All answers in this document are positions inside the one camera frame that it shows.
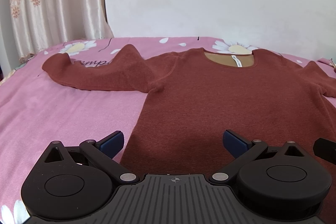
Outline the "pink floral bed sheet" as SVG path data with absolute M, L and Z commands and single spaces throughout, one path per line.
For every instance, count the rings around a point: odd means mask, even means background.
M 242 56 L 228 50 L 217 38 L 114 38 L 60 44 L 38 53 L 1 86 L 1 223 L 24 223 L 29 214 L 21 187 L 54 140 L 77 146 L 87 139 L 100 140 L 121 131 L 125 145 L 139 119 L 146 94 L 139 91 L 80 90 L 54 82 L 43 70 L 47 59 L 58 53 L 85 67 L 109 64 L 126 45 L 134 46 L 144 59 L 170 52 L 202 48 L 233 58 L 240 67 Z

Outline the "rust red knit sweater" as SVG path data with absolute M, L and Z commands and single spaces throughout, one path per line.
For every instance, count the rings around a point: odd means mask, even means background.
M 42 68 L 64 86 L 146 94 L 121 158 L 140 176 L 212 175 L 230 162 L 227 129 L 274 146 L 296 141 L 307 152 L 318 138 L 335 140 L 335 79 L 315 62 L 302 67 L 262 49 L 240 60 L 202 48 L 144 59 L 128 44 L 100 67 L 58 53 Z

